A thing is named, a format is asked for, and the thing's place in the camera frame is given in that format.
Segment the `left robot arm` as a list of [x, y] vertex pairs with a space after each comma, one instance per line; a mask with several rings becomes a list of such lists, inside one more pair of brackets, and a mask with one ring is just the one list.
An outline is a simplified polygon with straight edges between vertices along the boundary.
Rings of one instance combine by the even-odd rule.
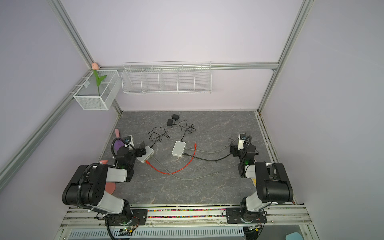
[[77, 168], [62, 194], [62, 202], [83, 210], [102, 214], [107, 224], [130, 225], [134, 213], [128, 200], [117, 198], [106, 190], [107, 183], [130, 182], [134, 175], [136, 159], [147, 151], [145, 143], [135, 147], [132, 141], [115, 138], [111, 144], [114, 163], [93, 163]]

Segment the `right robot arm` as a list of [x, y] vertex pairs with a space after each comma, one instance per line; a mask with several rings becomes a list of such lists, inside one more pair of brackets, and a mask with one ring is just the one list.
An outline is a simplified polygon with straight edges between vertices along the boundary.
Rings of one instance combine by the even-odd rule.
[[256, 161], [258, 151], [252, 137], [239, 134], [238, 140], [236, 145], [230, 144], [230, 154], [239, 157], [240, 177], [252, 180], [256, 191], [243, 198], [239, 207], [225, 210], [227, 223], [261, 225], [267, 222], [267, 207], [293, 201], [293, 188], [282, 163]]

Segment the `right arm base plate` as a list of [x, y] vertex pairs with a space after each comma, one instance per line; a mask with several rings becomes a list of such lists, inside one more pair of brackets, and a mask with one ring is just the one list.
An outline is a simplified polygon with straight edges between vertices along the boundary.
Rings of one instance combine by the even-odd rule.
[[228, 224], [265, 224], [267, 222], [267, 213], [249, 212], [240, 207], [226, 208], [224, 216]]

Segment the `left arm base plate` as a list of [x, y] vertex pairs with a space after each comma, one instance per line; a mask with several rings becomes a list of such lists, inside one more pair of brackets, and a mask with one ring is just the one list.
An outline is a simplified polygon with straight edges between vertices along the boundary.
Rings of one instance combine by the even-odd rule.
[[132, 209], [128, 215], [107, 215], [109, 226], [143, 226], [146, 224], [148, 209]]

